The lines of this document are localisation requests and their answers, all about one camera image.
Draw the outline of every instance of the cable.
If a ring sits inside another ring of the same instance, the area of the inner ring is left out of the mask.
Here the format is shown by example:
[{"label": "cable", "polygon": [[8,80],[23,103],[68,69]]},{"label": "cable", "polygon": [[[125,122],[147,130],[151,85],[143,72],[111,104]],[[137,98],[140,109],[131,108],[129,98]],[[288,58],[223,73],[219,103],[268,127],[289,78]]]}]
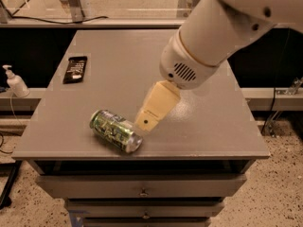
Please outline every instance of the cable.
[{"label": "cable", "polygon": [[73,25],[73,24],[81,24],[83,22],[88,22],[88,21],[93,21],[97,19],[108,19],[109,17],[107,16],[98,16],[90,19],[84,19],[81,21],[75,21],[75,22],[57,22],[53,20],[46,20],[46,19],[40,19],[40,18],[35,18],[35,17],[27,17],[27,16],[11,16],[12,19],[29,19],[29,20],[37,20],[41,22],[46,22],[50,24],[58,24],[58,25]]},{"label": "cable", "polygon": [[[275,105],[275,102],[276,102],[276,81],[277,81],[277,75],[279,74],[279,71],[281,69],[282,58],[284,56],[284,53],[285,53],[285,50],[286,50],[286,46],[287,46],[288,41],[290,39],[290,33],[291,33],[291,30],[288,29],[287,38],[285,40],[285,44],[284,44],[281,56],[280,56],[279,61],[278,61],[278,65],[277,65],[277,69],[276,69],[276,74],[275,74],[275,80],[274,80],[274,86],[275,86],[274,87],[274,97],[273,97],[273,101],[272,101],[272,104],[271,104],[271,110],[270,110],[270,112],[273,111],[273,108],[274,108],[274,105]],[[267,122],[268,122],[270,116],[271,116],[271,114],[266,118],[266,120],[264,122],[264,125],[262,127],[262,130],[261,130],[261,134],[264,134],[264,129],[265,129],[265,126],[267,125]]]},{"label": "cable", "polygon": [[15,119],[17,119],[17,121],[19,122],[21,128],[23,128],[23,130],[24,130],[23,124],[20,122],[19,118],[16,116],[15,111],[13,110],[13,107],[12,107],[12,97],[13,97],[13,93],[11,93],[11,96],[10,96],[10,99],[9,99],[9,101],[10,101],[10,108],[11,108],[12,114],[14,115]]}]

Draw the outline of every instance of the white bottle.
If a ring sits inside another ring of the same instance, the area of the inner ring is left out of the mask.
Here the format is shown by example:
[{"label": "white bottle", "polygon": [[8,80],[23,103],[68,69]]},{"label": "white bottle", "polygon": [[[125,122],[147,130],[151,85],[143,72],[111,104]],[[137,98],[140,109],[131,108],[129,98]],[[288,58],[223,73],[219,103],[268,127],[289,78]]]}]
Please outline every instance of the white bottle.
[{"label": "white bottle", "polygon": [[27,96],[29,94],[29,89],[27,88],[25,82],[20,76],[14,75],[14,73],[9,70],[9,68],[11,68],[11,65],[4,65],[2,67],[6,70],[6,74],[8,76],[7,82],[9,87],[11,88],[11,91],[17,97]]}]

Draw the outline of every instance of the floor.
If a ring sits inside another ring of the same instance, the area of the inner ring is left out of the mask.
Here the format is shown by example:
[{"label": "floor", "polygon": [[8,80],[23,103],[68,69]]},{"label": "floor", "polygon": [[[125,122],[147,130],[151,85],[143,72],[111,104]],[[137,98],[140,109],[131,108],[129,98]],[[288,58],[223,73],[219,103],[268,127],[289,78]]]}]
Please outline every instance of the floor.
[{"label": "floor", "polygon": [[[0,131],[22,133],[28,119],[1,118]],[[248,181],[212,219],[211,227],[302,227],[303,226],[303,142],[290,114],[276,122],[277,138],[264,136],[271,158],[256,161]],[[2,150],[12,151],[20,137],[3,133]],[[10,162],[0,154],[0,162]],[[37,173],[24,162],[11,191],[12,204],[0,210],[0,226],[71,226],[63,200],[53,200],[35,183]],[[7,178],[0,178],[0,188]]]}]

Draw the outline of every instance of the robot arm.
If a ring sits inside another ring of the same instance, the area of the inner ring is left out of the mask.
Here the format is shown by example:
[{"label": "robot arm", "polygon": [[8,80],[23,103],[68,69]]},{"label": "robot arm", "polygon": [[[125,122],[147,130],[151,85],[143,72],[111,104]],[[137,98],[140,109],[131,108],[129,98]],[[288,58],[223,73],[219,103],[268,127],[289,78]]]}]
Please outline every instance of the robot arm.
[{"label": "robot arm", "polygon": [[151,131],[180,100],[179,89],[201,85],[233,53],[277,23],[303,32],[303,0],[201,0],[164,48],[157,82],[135,124]]}]

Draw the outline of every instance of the green can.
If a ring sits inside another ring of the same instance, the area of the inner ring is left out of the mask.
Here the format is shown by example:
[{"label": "green can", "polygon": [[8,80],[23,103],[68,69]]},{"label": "green can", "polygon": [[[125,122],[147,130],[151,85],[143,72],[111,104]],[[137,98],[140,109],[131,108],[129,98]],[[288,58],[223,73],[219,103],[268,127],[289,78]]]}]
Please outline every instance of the green can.
[{"label": "green can", "polygon": [[134,132],[134,125],[108,110],[96,111],[90,121],[94,133],[121,150],[131,153],[137,150],[143,138]]}]

